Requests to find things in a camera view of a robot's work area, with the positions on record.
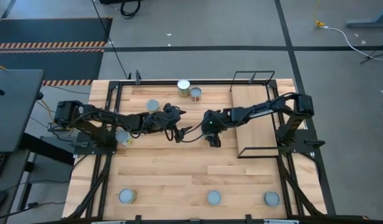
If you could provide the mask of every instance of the table leg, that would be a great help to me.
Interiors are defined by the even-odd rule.
[[[68,164],[70,166],[73,165],[73,162],[75,160],[73,158],[72,153],[52,144],[49,144],[27,133],[24,133],[22,135],[20,148],[26,148],[38,155],[48,157],[50,159],[62,162],[64,164]]]

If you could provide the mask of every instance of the concrete floor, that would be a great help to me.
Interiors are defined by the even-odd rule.
[[[0,17],[10,0],[0,0]],[[341,34],[314,28],[314,0],[281,0],[294,46],[346,46]],[[280,20],[271,0],[144,0],[132,20],[115,7],[101,6],[101,16],[114,18],[111,38],[116,47],[195,45],[285,46]],[[381,29],[345,28],[347,19],[375,17],[383,0],[322,1],[318,19],[342,29],[354,45],[382,45]],[[90,0],[17,0],[8,18],[95,16]],[[363,65],[357,52],[296,52],[306,93],[314,100],[314,122],[337,214],[366,215],[383,220],[383,62]],[[236,70],[275,70],[277,78],[293,78],[286,51],[121,52],[127,72],[147,78],[230,78]],[[114,53],[104,53],[99,79],[124,78]],[[90,87],[66,87],[90,91]],[[51,108],[60,100],[87,102],[51,87],[42,89]],[[36,105],[32,117],[47,124]],[[50,136],[29,121],[27,132]],[[36,185],[30,202],[65,200],[65,184]],[[15,223],[57,220],[62,206],[49,205],[9,219]]]

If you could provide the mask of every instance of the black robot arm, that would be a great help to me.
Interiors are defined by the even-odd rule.
[[[293,110],[286,105],[288,100],[294,100]],[[218,134],[226,131],[227,128],[236,128],[247,124],[251,119],[279,112],[290,116],[287,123],[280,126],[276,131],[277,140],[283,144],[288,144],[289,141],[292,141],[293,135],[302,121],[314,115],[313,102],[308,95],[286,93],[274,100],[268,100],[248,108],[227,108],[223,112],[208,110],[204,114],[201,129],[210,146],[220,147]]]
[[[138,114],[122,115],[111,111],[96,108],[93,105],[84,105],[79,101],[61,101],[57,105],[57,111],[54,122],[63,128],[76,128],[88,134],[94,141],[100,144],[108,144],[109,135],[106,129],[97,127],[90,121],[97,121],[112,126],[119,126],[131,134],[136,134],[134,138],[138,138],[140,134],[151,134],[156,132],[170,131],[170,138],[176,142],[181,142],[184,133],[189,128],[177,129],[176,123],[181,119],[180,115],[185,111],[180,110],[177,106],[171,106],[167,103],[163,111],[157,111],[152,114],[147,112]]]

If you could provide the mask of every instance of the wooden board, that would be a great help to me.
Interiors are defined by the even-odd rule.
[[[232,89],[233,106],[248,108],[268,100],[265,86],[234,86]],[[270,115],[255,118],[247,124],[237,127],[237,145],[241,152],[246,147],[277,146],[273,121]],[[277,156],[277,149],[246,150],[242,156]]]
[[[166,102],[187,111],[178,122],[179,127],[195,126],[208,110],[233,107],[232,94],[227,85],[201,85],[202,100],[193,102],[180,98],[175,86],[125,86],[122,89],[120,113],[145,111],[149,99]],[[90,103],[104,107],[108,81],[94,81]],[[196,130],[186,140],[200,135]],[[235,129],[220,134],[221,148],[211,148],[203,139],[186,144],[169,142],[163,133],[142,135],[129,148],[118,145],[113,156],[106,195],[105,220],[134,220],[142,215],[149,220],[174,219],[241,219],[285,218],[281,185],[275,159],[237,159],[238,145]],[[95,156],[88,156],[73,171],[63,217],[70,215],[90,188]],[[311,161],[295,158],[298,178],[313,203],[323,205],[321,189],[314,178]],[[131,205],[118,200],[123,188],[137,191]],[[222,203],[207,203],[208,191],[218,190]],[[265,192],[275,191],[281,197],[278,207],[268,207],[263,201]],[[93,214],[97,214],[99,194]]]

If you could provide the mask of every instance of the wooden tabletop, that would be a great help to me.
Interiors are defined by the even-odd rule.
[[[109,80],[93,82],[90,104],[104,108],[108,83]],[[292,79],[278,79],[277,85],[280,95],[295,91]],[[159,101],[161,109],[165,103],[170,103],[187,111],[177,123],[181,128],[198,125],[206,110],[240,105],[239,100],[233,102],[235,96],[229,91],[229,85],[198,87],[202,89],[202,99],[194,102],[178,96],[176,85],[125,86],[122,89],[120,113],[144,112],[146,102],[155,99]],[[249,88],[234,87],[236,90]],[[261,102],[267,100],[266,95],[261,98]],[[130,147],[119,144],[111,162],[104,220],[134,220],[136,215],[142,215],[142,219],[147,220],[244,219],[246,214],[251,214],[252,218],[286,218],[276,159],[237,159],[239,147],[247,147],[237,142],[240,138],[245,138],[254,146],[276,146],[272,126],[256,129],[267,127],[268,119],[271,123],[270,116],[253,121],[253,134],[258,133],[257,138],[240,137],[236,129],[219,134],[221,148],[209,147],[209,143],[203,139],[192,143],[170,142],[164,133],[142,135],[134,139]],[[200,134],[201,131],[196,130],[188,134],[185,140],[194,139]],[[299,154],[293,154],[293,160],[299,186],[316,208],[326,213],[315,164]],[[63,217],[70,215],[88,192],[94,161],[95,156],[89,155],[73,171]],[[118,194],[124,188],[137,193],[136,200],[130,205],[118,200]],[[221,193],[220,205],[208,204],[206,197],[210,190]],[[263,196],[269,191],[280,196],[279,206],[265,205]],[[97,192],[94,215],[97,214],[99,195]],[[293,213],[297,214],[293,196],[291,204]]]

